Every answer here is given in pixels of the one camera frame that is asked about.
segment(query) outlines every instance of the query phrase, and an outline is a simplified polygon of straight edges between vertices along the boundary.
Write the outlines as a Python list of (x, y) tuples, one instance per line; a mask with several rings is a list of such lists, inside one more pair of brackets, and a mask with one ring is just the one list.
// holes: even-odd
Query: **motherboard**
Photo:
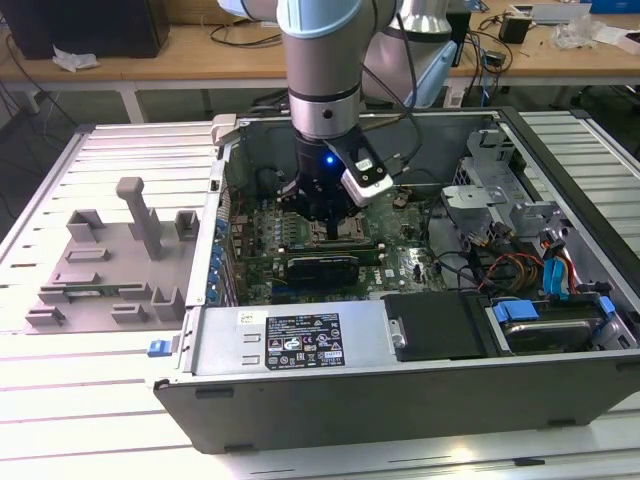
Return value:
[(227, 251), (239, 305), (378, 299), (441, 291), (421, 228), (429, 200), (389, 193), (338, 228), (326, 228), (272, 200), (232, 202)]

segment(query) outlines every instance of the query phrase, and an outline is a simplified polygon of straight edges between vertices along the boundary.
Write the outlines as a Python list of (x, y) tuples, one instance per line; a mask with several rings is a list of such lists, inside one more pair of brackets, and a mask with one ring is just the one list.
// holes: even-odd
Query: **black cable on desk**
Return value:
[[(240, 20), (239, 22), (236, 22), (233, 25), (231, 25), (231, 27), (235, 27), (235, 26), (243, 25), (247, 23), (252, 23), (252, 21), (247, 19)], [(209, 34), (209, 38), (211, 39), (211, 41), (215, 43), (219, 43), (220, 45), (226, 45), (227, 47), (237, 47), (237, 48), (267, 48), (267, 47), (274, 47), (276, 45), (279, 45), (282, 42), (282, 35), (279, 33), (277, 35), (272, 35), (270, 37), (261, 38), (260, 40), (255, 40), (253, 42), (229, 42), (227, 40), (223, 40), (215, 36), (215, 34), (218, 33), (220, 30), (226, 29), (226, 28), (228, 28), (227, 25), (220, 25), (219, 27), (214, 28)]]

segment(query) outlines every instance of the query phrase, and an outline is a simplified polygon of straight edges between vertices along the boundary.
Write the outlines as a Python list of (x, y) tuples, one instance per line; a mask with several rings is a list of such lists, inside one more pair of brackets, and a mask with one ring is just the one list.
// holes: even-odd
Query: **blue drive bracket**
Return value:
[(616, 307), (611, 299), (609, 297), (600, 297), (598, 299), (598, 305), (600, 306), (605, 318), (607, 320), (611, 320), (616, 313)]
[(505, 300), (493, 307), (498, 323), (537, 320), (540, 315), (531, 300)]

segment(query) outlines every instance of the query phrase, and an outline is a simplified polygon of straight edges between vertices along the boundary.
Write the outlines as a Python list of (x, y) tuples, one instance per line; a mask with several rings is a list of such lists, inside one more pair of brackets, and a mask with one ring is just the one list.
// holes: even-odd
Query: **black plastic cover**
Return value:
[(494, 336), (480, 300), (484, 295), (423, 292), (384, 297), (387, 316), (400, 322), (406, 346), (401, 362), (497, 357)]

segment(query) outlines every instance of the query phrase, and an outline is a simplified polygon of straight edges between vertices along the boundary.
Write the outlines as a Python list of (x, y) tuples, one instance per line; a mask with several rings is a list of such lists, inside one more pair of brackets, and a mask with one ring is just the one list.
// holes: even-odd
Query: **wooden desk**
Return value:
[[(507, 8), (509, 0), (488, 0), (489, 13), (474, 14), (472, 27)], [(636, 28), (640, 15), (597, 15), (608, 25)], [(497, 35), (499, 26), (487, 33)], [(531, 30), (523, 45), (511, 47), (514, 58), (501, 85), (566, 86), (640, 83), (640, 57), (618, 47), (598, 44), (595, 48), (561, 51), (551, 43), (552, 27)], [(229, 40), (246, 42), (272, 35), (273, 28), (236, 27)], [(492, 50), (504, 47), (489, 38), (482, 45)], [(277, 88), (285, 87), (286, 66), (281, 46), (239, 49), (211, 42), (200, 26), (172, 26), (169, 40), (153, 59), (104, 58), (95, 69), (69, 73), (49, 60), (27, 61), (18, 52), (24, 68), (44, 88), (60, 90), (115, 90), (122, 96), (133, 123), (145, 121), (137, 93), (142, 90)], [(467, 46), (461, 65), (451, 69), (446, 106), (460, 105), (475, 71), (473, 50)], [(16, 68), (0, 41), (0, 79), (12, 91), (34, 90)], [(208, 94), (203, 96), (205, 102)]]

